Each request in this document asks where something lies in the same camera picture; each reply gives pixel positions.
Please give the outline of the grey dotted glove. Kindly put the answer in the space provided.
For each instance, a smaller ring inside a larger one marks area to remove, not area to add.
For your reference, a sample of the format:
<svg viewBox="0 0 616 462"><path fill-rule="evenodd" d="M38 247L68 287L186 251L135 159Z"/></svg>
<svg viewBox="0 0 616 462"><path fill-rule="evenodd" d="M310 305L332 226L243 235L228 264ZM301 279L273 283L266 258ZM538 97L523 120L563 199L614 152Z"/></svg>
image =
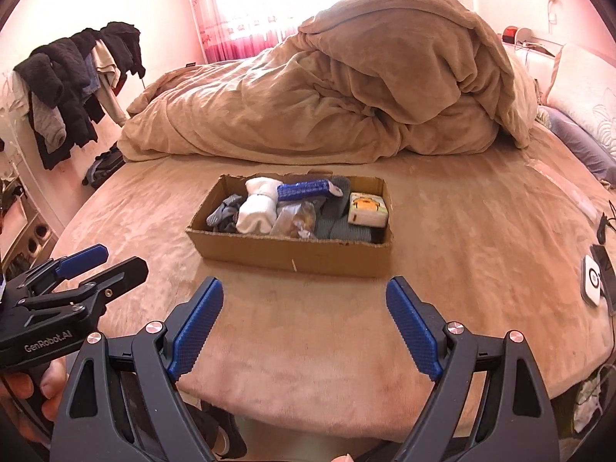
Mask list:
<svg viewBox="0 0 616 462"><path fill-rule="evenodd" d="M245 197L232 194L217 206L217 208L207 217L208 228L216 233L236 233L236 223L238 220L239 209L244 204Z"/></svg>

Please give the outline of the white sock roll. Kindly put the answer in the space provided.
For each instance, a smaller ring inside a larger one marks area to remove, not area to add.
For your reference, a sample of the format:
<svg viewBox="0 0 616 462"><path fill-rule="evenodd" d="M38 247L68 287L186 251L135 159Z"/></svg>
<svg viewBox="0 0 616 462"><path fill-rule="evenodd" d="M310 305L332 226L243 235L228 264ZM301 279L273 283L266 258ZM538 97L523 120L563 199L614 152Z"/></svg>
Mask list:
<svg viewBox="0 0 616 462"><path fill-rule="evenodd" d="M264 176L245 181L248 198L238 211L238 233L268 235L271 232L278 217L278 188L281 185L282 181Z"/></svg>

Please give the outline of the clear plastic snack bag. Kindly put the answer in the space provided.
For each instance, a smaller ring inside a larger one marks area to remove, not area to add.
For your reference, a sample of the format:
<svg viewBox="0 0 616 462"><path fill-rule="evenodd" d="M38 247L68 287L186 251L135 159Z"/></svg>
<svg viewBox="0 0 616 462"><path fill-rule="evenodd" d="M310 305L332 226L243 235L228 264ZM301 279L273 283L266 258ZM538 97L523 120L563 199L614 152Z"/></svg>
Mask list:
<svg viewBox="0 0 616 462"><path fill-rule="evenodd" d="M302 200L283 203L277 208L277 219L270 231L274 237L308 240L314 237L316 212L313 203Z"/></svg>

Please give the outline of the capybara tissue pack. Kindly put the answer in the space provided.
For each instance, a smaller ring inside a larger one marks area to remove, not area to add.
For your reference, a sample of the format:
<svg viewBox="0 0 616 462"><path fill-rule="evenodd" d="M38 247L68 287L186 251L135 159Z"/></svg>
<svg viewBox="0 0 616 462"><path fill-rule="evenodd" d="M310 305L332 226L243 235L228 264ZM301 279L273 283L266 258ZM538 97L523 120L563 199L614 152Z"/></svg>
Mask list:
<svg viewBox="0 0 616 462"><path fill-rule="evenodd" d="M385 228L388 208L379 195L352 192L349 200L348 222L366 228Z"/></svg>

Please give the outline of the blue plastic packet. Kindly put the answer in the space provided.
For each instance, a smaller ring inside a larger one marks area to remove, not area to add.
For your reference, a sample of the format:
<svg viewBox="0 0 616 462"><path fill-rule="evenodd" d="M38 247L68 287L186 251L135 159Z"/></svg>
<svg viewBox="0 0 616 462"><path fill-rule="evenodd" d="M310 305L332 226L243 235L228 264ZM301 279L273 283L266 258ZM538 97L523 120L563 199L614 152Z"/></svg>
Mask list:
<svg viewBox="0 0 616 462"><path fill-rule="evenodd" d="M327 178L281 184L277 188L279 201L300 201L313 197L343 197L343 190Z"/></svg>

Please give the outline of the black bag on floor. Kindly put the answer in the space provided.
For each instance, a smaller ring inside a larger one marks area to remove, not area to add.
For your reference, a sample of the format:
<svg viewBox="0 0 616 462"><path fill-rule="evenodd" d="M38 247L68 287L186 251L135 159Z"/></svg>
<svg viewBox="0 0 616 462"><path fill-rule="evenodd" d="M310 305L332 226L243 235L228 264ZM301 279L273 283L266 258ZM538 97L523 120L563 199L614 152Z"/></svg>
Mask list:
<svg viewBox="0 0 616 462"><path fill-rule="evenodd" d="M123 154L114 143L108 151L100 153L85 173L82 185L100 188L116 171L125 164Z"/></svg>

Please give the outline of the white charger device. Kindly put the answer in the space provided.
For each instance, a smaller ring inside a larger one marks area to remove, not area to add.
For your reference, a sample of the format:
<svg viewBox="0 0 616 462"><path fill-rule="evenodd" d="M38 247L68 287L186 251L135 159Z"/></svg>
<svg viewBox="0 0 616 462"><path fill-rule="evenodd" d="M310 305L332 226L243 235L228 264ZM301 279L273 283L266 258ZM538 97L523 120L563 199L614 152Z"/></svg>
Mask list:
<svg viewBox="0 0 616 462"><path fill-rule="evenodd" d="M590 306L599 306L601 299L601 278L598 264L586 254L582 259L582 297Z"/></svg>

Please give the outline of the pink fleece bed sheet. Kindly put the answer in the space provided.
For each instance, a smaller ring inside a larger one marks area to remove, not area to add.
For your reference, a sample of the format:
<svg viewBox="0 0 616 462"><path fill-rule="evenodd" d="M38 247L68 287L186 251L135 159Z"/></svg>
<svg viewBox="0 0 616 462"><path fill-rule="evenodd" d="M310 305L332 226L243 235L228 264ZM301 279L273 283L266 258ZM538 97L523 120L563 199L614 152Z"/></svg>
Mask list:
<svg viewBox="0 0 616 462"><path fill-rule="evenodd" d="M550 396L608 360L608 310L581 295L581 262L596 228L569 191L577 188L601 213L615 195L551 132L534 126L522 150L499 140L472 156L405 151L333 172L385 181L390 273L473 333L522 331ZM384 278L211 262L190 241L187 226L221 175L267 173L267 165L205 156L129 163L77 212L54 254L100 243L111 263L147 262L147 281L100 320L110 337L164 319L204 278L220 279L223 310L179 382L186 392L280 427L403 439L431 384L386 310Z"/></svg>

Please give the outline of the hanging dark clothes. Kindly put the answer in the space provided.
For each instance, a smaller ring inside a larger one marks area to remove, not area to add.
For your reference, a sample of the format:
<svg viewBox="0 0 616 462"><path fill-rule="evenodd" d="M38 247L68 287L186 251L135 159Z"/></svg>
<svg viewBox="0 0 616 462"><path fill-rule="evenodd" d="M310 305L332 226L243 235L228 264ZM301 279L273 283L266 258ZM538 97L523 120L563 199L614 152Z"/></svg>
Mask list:
<svg viewBox="0 0 616 462"><path fill-rule="evenodd" d="M44 169L96 142L104 117L118 126L129 119L117 95L129 75L145 76L140 38L134 25L110 22L35 48L13 67Z"/></svg>

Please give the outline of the cardboard box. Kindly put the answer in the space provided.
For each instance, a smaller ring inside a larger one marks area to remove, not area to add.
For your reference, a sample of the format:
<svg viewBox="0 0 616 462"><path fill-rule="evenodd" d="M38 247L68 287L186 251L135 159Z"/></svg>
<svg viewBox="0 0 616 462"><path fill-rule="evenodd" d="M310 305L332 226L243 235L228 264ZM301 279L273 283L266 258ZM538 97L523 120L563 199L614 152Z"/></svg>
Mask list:
<svg viewBox="0 0 616 462"><path fill-rule="evenodd" d="M223 174L215 181L186 233L206 260L303 274L382 278L390 272L393 234L386 226L376 242L292 239L266 235L219 233L206 224L223 199L247 196L247 175Z"/></svg>

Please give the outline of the grey knit gloves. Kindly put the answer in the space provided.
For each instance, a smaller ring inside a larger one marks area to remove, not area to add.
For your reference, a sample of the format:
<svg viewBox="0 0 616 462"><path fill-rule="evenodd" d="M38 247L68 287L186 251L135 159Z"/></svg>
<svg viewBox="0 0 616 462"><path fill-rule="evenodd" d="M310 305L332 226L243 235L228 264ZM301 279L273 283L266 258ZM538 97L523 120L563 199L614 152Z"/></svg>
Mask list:
<svg viewBox="0 0 616 462"><path fill-rule="evenodd" d="M348 221L351 194L349 178L343 175L333 175L330 182L339 188L343 195L327 197L316 212L314 234L317 239L372 243L371 228L354 225Z"/></svg>

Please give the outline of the purple grey pillow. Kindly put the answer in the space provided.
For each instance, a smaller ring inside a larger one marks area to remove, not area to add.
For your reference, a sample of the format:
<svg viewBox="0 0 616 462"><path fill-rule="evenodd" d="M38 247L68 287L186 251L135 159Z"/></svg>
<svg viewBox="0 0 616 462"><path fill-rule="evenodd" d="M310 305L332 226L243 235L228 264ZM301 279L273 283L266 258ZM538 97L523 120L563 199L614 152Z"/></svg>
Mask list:
<svg viewBox="0 0 616 462"><path fill-rule="evenodd" d="M615 160L587 131L553 107L540 106L538 116L599 181L615 187Z"/></svg>

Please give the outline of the pink curtain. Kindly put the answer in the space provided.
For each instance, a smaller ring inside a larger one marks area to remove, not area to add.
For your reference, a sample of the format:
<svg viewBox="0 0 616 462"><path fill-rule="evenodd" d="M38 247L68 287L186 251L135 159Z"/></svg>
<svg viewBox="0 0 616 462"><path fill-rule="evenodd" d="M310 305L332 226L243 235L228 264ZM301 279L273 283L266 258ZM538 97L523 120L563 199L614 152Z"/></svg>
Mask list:
<svg viewBox="0 0 616 462"><path fill-rule="evenodd" d="M208 63L247 59L296 33L295 19L274 9L283 0L189 1Z"/></svg>

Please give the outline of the white embroidered pillow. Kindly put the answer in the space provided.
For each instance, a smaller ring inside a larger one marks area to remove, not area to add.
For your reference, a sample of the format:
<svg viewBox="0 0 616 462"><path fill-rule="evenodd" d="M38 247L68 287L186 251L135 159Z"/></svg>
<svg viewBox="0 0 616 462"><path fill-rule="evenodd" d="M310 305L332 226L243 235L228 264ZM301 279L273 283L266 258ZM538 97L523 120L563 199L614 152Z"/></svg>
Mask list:
<svg viewBox="0 0 616 462"><path fill-rule="evenodd" d="M615 66L574 44L556 56L545 103L567 115L615 157Z"/></svg>

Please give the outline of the brown plush duvet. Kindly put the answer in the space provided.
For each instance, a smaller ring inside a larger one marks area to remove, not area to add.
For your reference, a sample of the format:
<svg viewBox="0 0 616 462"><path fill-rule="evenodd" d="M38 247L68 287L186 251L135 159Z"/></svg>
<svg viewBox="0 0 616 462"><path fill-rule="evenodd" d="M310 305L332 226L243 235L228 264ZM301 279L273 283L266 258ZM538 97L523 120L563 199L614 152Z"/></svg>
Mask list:
<svg viewBox="0 0 616 462"><path fill-rule="evenodd" d="M169 71L129 106L131 161L367 164L531 139L531 76L459 0L340 0L244 60Z"/></svg>

